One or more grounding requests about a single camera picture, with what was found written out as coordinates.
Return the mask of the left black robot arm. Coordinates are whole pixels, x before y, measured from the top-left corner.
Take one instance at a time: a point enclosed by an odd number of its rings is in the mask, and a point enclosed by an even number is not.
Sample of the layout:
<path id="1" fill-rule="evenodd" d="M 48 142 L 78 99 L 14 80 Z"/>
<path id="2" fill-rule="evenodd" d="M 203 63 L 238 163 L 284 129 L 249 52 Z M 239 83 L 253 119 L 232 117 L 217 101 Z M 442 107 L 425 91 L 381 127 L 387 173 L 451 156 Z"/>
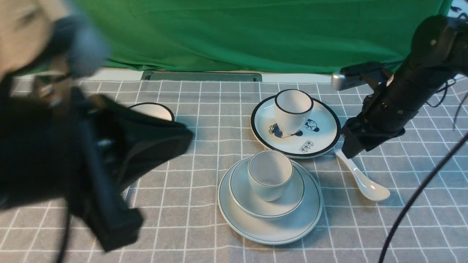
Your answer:
<path id="1" fill-rule="evenodd" d="M 67 0 L 1 1 L 1 209 L 67 202 L 106 252 L 137 241 L 144 218 L 122 192 L 184 153 L 186 125 L 142 114 L 77 85 L 108 56 Z"/>

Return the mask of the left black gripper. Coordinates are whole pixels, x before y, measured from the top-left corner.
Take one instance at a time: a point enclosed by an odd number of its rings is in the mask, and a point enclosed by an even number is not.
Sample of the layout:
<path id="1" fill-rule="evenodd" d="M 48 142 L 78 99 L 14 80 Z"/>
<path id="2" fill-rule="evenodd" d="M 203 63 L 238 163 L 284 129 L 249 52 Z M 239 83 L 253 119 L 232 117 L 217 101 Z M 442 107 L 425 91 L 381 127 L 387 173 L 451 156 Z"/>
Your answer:
<path id="1" fill-rule="evenodd" d="M 1 210 L 64 198 L 106 252 L 135 243 L 144 224 L 121 193 L 188 150 L 194 133 L 105 95 L 72 88 L 50 106 L 34 96 L 1 100 Z"/>

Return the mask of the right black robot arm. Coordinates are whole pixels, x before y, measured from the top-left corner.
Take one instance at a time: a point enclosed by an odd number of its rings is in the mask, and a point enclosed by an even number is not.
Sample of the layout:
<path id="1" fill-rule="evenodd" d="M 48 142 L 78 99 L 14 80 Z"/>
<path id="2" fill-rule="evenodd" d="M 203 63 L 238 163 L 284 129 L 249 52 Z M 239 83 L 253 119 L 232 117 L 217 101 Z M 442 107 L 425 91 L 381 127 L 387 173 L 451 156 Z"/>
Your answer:
<path id="1" fill-rule="evenodd" d="M 341 129 L 341 151 L 350 159 L 404 135 L 405 125 L 457 74 L 467 75 L 467 18 L 443 15 L 417 27 L 411 51 L 394 73 L 380 62 L 341 69 L 332 78 L 336 90 L 365 83 L 373 90 L 361 112 Z"/>

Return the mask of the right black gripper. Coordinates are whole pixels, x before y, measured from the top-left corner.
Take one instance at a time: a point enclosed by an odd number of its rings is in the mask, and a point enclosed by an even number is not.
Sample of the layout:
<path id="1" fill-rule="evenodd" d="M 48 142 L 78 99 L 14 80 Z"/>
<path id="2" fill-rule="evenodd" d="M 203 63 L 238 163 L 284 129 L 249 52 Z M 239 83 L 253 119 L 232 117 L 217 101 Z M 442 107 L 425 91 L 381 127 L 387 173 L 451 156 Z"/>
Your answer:
<path id="1" fill-rule="evenodd" d="M 385 67 L 382 73 L 386 80 L 368 83 L 373 92 L 364 98 L 361 112 L 341 128 L 341 151 L 347 159 L 404 135 L 408 121 L 445 83 L 442 66 L 404 61 L 394 73 Z"/>

